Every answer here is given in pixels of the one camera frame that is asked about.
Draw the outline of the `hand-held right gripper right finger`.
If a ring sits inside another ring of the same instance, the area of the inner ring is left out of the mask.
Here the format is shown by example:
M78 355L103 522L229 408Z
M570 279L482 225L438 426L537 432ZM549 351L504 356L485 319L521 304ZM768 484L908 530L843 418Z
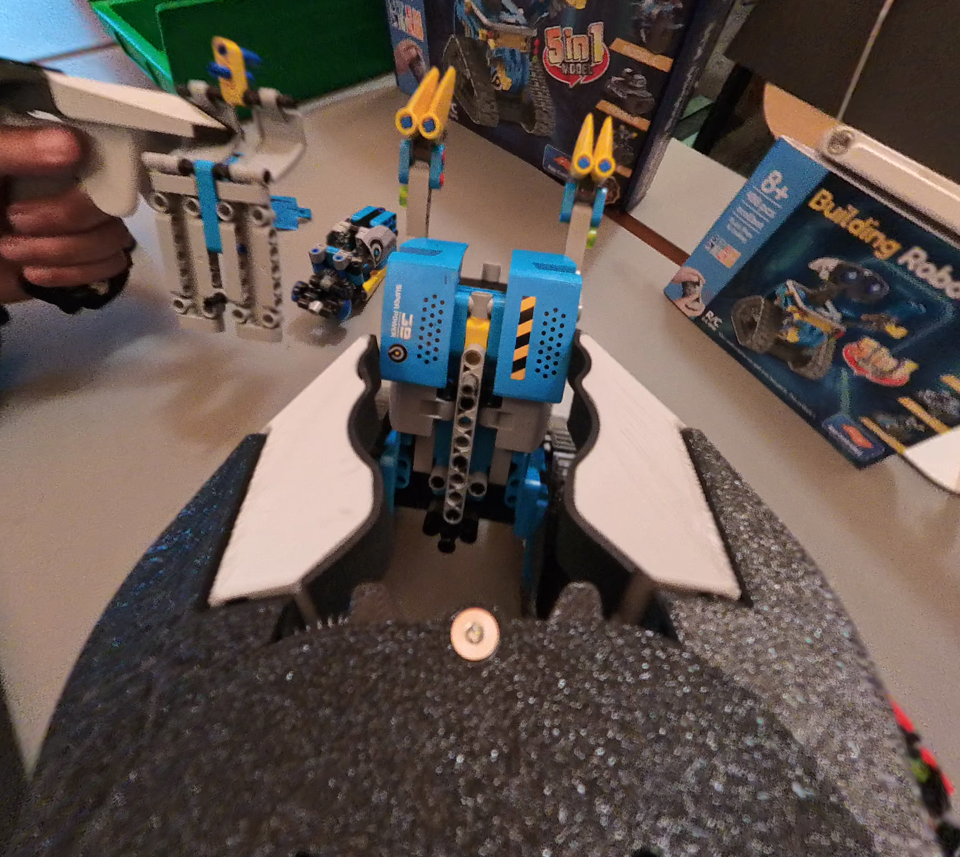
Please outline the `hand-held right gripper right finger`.
M683 422L588 335L574 338L568 382L576 453L561 495L563 574L604 605L646 605L659 589L738 600Z

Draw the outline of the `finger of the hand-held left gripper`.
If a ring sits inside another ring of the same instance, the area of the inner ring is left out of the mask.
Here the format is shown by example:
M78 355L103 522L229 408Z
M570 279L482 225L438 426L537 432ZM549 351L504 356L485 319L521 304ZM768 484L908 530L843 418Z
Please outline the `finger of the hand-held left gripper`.
M141 153L149 139L142 131L78 131L80 188L104 214L126 219L138 207Z
M34 63L1 61L2 124L23 127L110 126L192 138L227 132L219 120L179 95L105 83Z

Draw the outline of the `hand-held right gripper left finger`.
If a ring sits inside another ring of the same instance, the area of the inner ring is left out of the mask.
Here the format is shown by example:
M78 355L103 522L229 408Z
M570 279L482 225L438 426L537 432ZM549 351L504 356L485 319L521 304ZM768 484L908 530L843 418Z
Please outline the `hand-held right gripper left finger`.
M380 421L377 339L361 336L266 429L208 596L292 597L302 612L344 612L389 563L392 531L372 450Z

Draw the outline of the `grey blue brick assembly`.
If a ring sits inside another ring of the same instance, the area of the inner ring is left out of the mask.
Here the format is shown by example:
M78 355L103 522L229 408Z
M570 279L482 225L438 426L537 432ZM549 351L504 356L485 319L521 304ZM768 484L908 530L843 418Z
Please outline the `grey blue brick assembly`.
M233 40L211 41L209 72L180 93L226 127L225 137L186 139L167 152L143 152L145 197L156 216L172 306L181 326L239 337L282 339L279 217L301 209L274 198L273 183L306 148L304 120L293 97L254 83L259 57Z

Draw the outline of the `blue tracked toy robot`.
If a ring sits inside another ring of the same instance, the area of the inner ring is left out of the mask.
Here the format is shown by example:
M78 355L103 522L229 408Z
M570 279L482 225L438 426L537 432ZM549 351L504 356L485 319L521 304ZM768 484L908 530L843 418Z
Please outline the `blue tracked toy robot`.
M440 551L472 541L481 519L510 523L532 591L550 501L547 425L565 392L580 266L616 174L614 125L604 119L595 133L592 114L582 122L559 214L564 253L515 250L505 283L496 264L472 280L462 273L467 246L426 237L429 203L414 213L409 190L424 166L427 192L442 183L455 83L455 69L430 69L395 117L400 201L419 236L386 264L380 368L390 431L380 469L390 508L425 510Z

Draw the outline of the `grey desk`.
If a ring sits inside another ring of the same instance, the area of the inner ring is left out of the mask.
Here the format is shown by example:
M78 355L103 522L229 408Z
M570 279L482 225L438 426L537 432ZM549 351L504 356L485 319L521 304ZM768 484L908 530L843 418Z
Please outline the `grey desk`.
M379 300L186 333L152 224L110 307L4 329L13 854L941 854L886 694L958 779L958 499L850 467L666 301L676 260L606 220L581 327L690 427L743 602L530 614L506 528L444 556L400 511L390 597L303 628L207 591L259 431Z

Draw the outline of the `person's left hand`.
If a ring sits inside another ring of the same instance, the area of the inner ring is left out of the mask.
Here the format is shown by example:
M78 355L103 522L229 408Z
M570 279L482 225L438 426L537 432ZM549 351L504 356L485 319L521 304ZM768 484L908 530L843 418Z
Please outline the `person's left hand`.
M1 303L32 299L41 289L79 296L99 309L126 287L136 243L122 219L106 214L74 182L84 160L75 131L2 126ZM16 179L66 179L56 194L10 201ZM87 292L87 287L95 292Z

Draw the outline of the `black blue motor assembly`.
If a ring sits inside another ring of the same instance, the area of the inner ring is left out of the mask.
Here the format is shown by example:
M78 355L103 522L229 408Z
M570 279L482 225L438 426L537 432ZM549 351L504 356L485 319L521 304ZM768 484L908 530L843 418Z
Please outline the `black blue motor assembly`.
M294 304L337 323L361 312L386 274L397 230L396 213L374 206L335 223L325 244L310 249L313 273L294 284Z

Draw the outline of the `small robot kit box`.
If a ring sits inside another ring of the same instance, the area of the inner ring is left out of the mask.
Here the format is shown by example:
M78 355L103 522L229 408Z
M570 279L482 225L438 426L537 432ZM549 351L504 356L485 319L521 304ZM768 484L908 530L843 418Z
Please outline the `small robot kit box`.
M852 463L958 491L958 236L779 139L665 288Z

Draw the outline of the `large black board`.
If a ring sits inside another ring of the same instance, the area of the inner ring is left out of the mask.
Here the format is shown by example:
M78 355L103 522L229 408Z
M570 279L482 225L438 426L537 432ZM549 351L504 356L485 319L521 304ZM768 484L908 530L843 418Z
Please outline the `large black board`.
M885 0L760 0L728 56L835 117ZM844 121L958 182L959 0L895 0Z

